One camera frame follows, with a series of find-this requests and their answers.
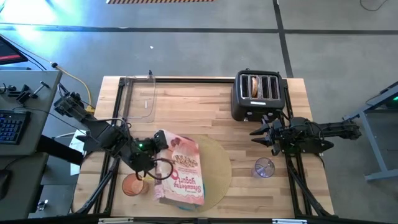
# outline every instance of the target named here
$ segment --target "yellow cable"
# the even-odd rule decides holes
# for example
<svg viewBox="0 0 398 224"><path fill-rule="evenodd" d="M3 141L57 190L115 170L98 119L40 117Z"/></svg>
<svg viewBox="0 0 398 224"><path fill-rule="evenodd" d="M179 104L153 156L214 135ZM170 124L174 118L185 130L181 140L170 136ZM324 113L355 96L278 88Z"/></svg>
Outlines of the yellow cable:
<svg viewBox="0 0 398 224"><path fill-rule="evenodd" d="M20 47L20 48L26 50L27 52L31 53L32 55L35 55L36 57L38 57L38 58L40 58L40 59L42 59L42 60L48 62L49 64L53 64L53 62L51 62L51 61L49 61L49 60L47 60L47 59L45 59L45 58L43 58L43 57L41 57L41 56L39 56L39 55L33 53L33 52L31 52L30 50L24 48L23 46L21 46L21 45L15 43L15 42L14 42L13 40L11 40L10 38L8 38L8 37L6 37L6 36L4 36L4 35L2 35L2 34L0 34L0 35L1 35L1 37L3 37L4 39L6 39L6 40L12 42L13 44L17 45L17 46ZM64 74L67 74L69 77L71 77L71 78L73 78L73 79L75 79L75 80L81 82L81 84L83 84L83 85L86 87L87 95L88 95L88 104L91 105L91 93L90 93L90 89L88 88L88 86L86 85L86 83L84 83L82 80L80 80L80 79L77 78L76 76L73 76L72 74L70 74L69 72L67 72L65 69L63 69L62 67L56 66L55 68L59 69L59 70L60 70L61 72L63 72ZM94 110L94 108L92 108L91 106L87 106L87 109L86 109L86 110L92 112L92 111Z"/></svg>
<svg viewBox="0 0 398 224"><path fill-rule="evenodd" d="M88 94L88 104L91 105L91 93L90 90L88 89L88 86L86 85L86 83L84 83L82 80L80 80L78 77L73 76L72 74L70 74L69 72L65 71L65 69L63 69L62 67L56 66L55 68L59 69L61 72L69 75L70 77L78 80L79 82L81 82L81 84L83 84L86 87L87 90L87 94Z"/></svg>

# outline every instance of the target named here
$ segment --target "white cable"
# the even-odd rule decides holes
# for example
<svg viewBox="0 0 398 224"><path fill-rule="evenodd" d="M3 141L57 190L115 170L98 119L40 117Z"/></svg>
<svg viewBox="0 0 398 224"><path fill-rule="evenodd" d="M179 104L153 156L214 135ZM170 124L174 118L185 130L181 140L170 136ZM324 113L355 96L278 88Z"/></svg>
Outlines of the white cable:
<svg viewBox="0 0 398 224"><path fill-rule="evenodd" d="M59 136L57 136L55 138L62 138L62 137L69 136L69 135L74 135L74 134L75 134L74 132L73 133L61 134L61 135L59 135Z"/></svg>

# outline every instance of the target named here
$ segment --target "wooden tabletop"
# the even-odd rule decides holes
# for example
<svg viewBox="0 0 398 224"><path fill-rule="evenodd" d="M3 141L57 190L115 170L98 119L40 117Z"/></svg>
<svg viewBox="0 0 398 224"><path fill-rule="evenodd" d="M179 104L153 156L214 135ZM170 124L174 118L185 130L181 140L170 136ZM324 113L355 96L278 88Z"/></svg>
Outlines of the wooden tabletop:
<svg viewBox="0 0 398 224"><path fill-rule="evenodd" d="M120 77L104 77L95 116L111 118ZM287 79L295 116L312 119L304 80ZM260 123L237 122L230 111L232 84L228 83L156 83L153 122L131 121L135 138L152 137L156 130L166 129L175 134L203 134L217 140L227 150L232 165L229 190L219 204L202 213L188 212L154 200L153 187L146 195L128 197L121 183L133 173L121 163L118 172L112 216L125 217L215 217L215 218L292 218L292 199L285 159L282 154L272 156L271 149L251 142L249 133ZM153 87L134 84L133 101L153 96ZM73 208L79 209L98 185L104 153L92 154L81 167L75 190ZM251 168L259 157L268 157L275 164L270 178L251 177ZM303 154L308 188L326 211L333 213L325 171L319 158ZM104 191L104 208L108 188ZM302 193L298 190L300 207Z"/></svg>

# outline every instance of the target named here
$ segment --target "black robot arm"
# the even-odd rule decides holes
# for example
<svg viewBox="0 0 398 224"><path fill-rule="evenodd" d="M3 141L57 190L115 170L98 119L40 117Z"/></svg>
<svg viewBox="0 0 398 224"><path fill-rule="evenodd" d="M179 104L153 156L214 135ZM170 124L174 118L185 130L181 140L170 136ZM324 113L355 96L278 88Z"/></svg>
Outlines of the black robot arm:
<svg viewBox="0 0 398 224"><path fill-rule="evenodd" d="M154 156L162 149L167 149L167 141L163 131L158 131L153 138L144 140L133 139L129 134L128 124L119 118L96 119L84 109L78 93L70 93L61 84L58 85L61 98L54 103L55 111L61 115L75 118L88 128L86 136L79 139L85 142L87 151L105 150L113 158L120 157L136 173L144 171L144 175L156 166ZM120 126L111 125L107 121L116 119Z"/></svg>
<svg viewBox="0 0 398 224"><path fill-rule="evenodd" d="M288 126L284 126L282 122L278 119L270 125L267 116L264 115L261 128L250 135L267 135L254 138L252 141L272 147L272 155L276 156L280 151L291 154L318 154L334 146L332 142L325 140L327 137L338 136L355 140L361 136L359 126L354 121L318 124L306 118L294 117L290 119Z"/></svg>

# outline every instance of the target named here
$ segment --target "computer monitor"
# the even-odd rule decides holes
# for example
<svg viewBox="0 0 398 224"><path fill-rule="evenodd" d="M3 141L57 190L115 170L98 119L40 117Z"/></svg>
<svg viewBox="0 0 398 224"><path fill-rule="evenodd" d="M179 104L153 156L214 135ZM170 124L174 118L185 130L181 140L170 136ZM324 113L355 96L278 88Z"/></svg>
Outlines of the computer monitor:
<svg viewBox="0 0 398 224"><path fill-rule="evenodd" d="M6 39L0 37L0 65L18 62L27 62L27 57Z"/></svg>

